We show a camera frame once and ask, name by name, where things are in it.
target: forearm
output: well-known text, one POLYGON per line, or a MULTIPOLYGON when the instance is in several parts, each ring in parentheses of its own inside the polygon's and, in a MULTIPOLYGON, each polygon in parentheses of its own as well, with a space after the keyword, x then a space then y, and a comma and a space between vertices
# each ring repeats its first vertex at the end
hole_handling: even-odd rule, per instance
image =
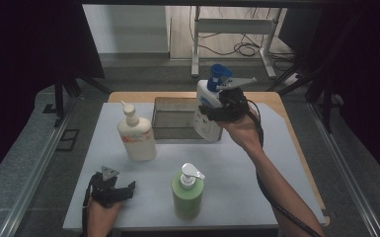
MULTIPOLYGON (((321 236, 325 236, 322 226, 319 224, 313 211, 281 176, 279 171, 267 158, 260 145, 251 145, 245 148, 245 151, 254 162, 258 175, 275 202, 306 223, 321 236)), ((274 213, 280 228, 286 236, 309 236, 279 211, 274 209, 274 213)))

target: black cable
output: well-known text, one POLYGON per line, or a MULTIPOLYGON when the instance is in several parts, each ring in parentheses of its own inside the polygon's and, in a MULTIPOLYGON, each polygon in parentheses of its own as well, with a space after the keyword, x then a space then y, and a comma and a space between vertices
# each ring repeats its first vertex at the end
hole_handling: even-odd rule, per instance
MULTIPOLYGON (((260 110, 259 110, 257 104, 254 103, 251 100, 247 100, 247 101, 250 102, 251 104, 255 105, 255 107, 257 109, 257 112, 258 112, 258 115, 260 115, 260 110)), ((255 123, 255 125, 257 126, 257 131, 259 132, 259 137, 260 137, 260 144, 261 144, 261 146, 264 146, 264 131, 263 131, 262 126, 261 126, 261 119, 255 117, 254 114, 252 114, 252 112, 249 111, 249 110, 247 110, 246 113, 253 120, 253 122, 255 123)), ((272 198, 272 196, 269 194, 269 192, 267 191, 267 189, 266 189, 263 181, 261 180, 261 177, 258 175, 258 172, 256 172, 256 174, 257 174, 258 185, 260 186, 261 191, 263 192, 264 196, 269 201, 269 203, 276 210, 278 210, 281 214, 283 214, 285 217, 287 217, 289 220, 291 220, 294 224, 296 224, 302 230, 306 231, 306 233, 308 233, 310 236, 312 236, 312 237, 321 237, 315 230, 313 230, 312 228, 310 228, 310 226, 308 226, 306 223, 304 223, 303 221, 301 221, 299 218, 297 218, 296 216, 294 216, 293 214, 291 214, 284 207, 282 207, 281 205, 279 205, 272 198)))

